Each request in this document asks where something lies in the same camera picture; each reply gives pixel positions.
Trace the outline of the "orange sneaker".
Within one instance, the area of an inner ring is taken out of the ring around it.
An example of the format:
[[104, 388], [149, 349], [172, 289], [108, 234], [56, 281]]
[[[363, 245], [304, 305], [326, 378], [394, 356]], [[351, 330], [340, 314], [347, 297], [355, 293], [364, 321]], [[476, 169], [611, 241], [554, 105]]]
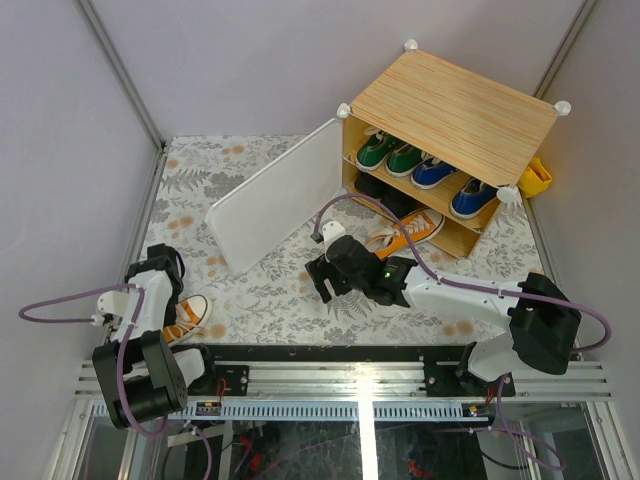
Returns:
[[179, 301], [175, 310], [175, 322], [163, 329], [163, 336], [169, 347], [183, 343], [204, 330], [211, 315], [212, 302], [204, 295], [192, 295]]
[[[431, 240], [442, 230], [444, 224], [445, 217], [431, 208], [418, 210], [401, 220], [401, 225], [414, 244]], [[386, 259], [408, 246], [409, 241], [398, 224], [385, 226], [372, 233], [365, 244], [365, 248], [380, 259]]]

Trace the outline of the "black shoe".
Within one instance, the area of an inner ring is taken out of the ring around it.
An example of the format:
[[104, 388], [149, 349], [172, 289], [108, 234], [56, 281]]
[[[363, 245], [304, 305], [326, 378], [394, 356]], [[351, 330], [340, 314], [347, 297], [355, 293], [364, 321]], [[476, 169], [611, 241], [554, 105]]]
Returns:
[[388, 185], [382, 180], [366, 172], [360, 172], [354, 180], [354, 188], [358, 192], [374, 199], [382, 198], [387, 191], [387, 187]]
[[399, 219], [406, 217], [416, 209], [415, 200], [402, 192], [388, 192], [381, 198], [381, 203]]

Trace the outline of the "white cabinet door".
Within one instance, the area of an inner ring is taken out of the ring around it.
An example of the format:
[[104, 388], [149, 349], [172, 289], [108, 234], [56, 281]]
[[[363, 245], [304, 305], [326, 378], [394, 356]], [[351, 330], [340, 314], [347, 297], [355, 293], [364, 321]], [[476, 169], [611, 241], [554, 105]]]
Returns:
[[342, 122], [331, 119], [211, 206], [206, 224], [234, 276], [259, 263], [342, 187]]

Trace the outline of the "green sneaker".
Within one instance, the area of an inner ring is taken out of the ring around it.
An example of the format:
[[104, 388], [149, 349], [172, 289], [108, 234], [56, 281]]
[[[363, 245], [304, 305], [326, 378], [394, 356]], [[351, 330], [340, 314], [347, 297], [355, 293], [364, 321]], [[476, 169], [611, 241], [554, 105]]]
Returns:
[[405, 144], [390, 153], [386, 160], [386, 172], [397, 178], [409, 175], [418, 165], [430, 158], [430, 154]]
[[370, 172], [377, 169], [402, 141], [382, 130], [367, 129], [366, 133], [370, 136], [357, 152], [356, 166], [361, 171]]

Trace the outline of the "wooden shoe cabinet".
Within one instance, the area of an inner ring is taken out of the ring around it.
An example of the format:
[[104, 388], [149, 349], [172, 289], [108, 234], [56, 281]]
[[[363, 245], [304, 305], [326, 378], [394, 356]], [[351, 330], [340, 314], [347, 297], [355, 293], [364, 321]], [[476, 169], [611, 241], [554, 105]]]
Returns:
[[[431, 190], [411, 176], [389, 175], [380, 165], [371, 175], [445, 217], [433, 244], [446, 253], [469, 256], [500, 207], [517, 199], [517, 182], [556, 119], [571, 111], [519, 92], [419, 49], [414, 39], [362, 93], [338, 107], [343, 122], [343, 178], [354, 185], [356, 155], [370, 134], [382, 130], [434, 155], [458, 171]], [[455, 194], [476, 178], [497, 189], [497, 197], [476, 217], [450, 211]]]

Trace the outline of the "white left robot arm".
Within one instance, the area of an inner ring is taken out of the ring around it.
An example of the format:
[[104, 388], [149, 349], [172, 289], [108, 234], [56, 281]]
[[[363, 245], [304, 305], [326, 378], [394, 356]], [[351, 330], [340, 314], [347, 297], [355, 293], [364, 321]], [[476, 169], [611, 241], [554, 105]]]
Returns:
[[179, 412], [188, 394], [208, 394], [219, 381], [212, 356], [184, 342], [205, 329], [212, 301], [202, 294], [181, 298], [184, 262], [164, 243], [147, 248], [129, 266], [125, 287], [104, 292], [98, 312], [121, 319], [110, 340], [97, 347], [92, 363], [106, 409], [118, 429]]

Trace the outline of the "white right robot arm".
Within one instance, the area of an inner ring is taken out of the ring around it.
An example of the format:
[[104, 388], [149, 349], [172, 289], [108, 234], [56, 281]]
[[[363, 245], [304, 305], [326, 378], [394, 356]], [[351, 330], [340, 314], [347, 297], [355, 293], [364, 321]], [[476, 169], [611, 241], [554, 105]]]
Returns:
[[560, 376], [568, 369], [581, 315], [544, 275], [508, 283], [516, 293], [509, 296], [491, 281], [429, 275], [409, 258], [380, 259], [350, 235], [335, 240], [305, 269], [325, 303], [356, 290], [382, 306], [432, 309], [501, 329], [490, 340], [465, 346], [454, 367], [426, 366], [426, 390], [433, 396], [481, 396], [496, 389], [504, 374]]

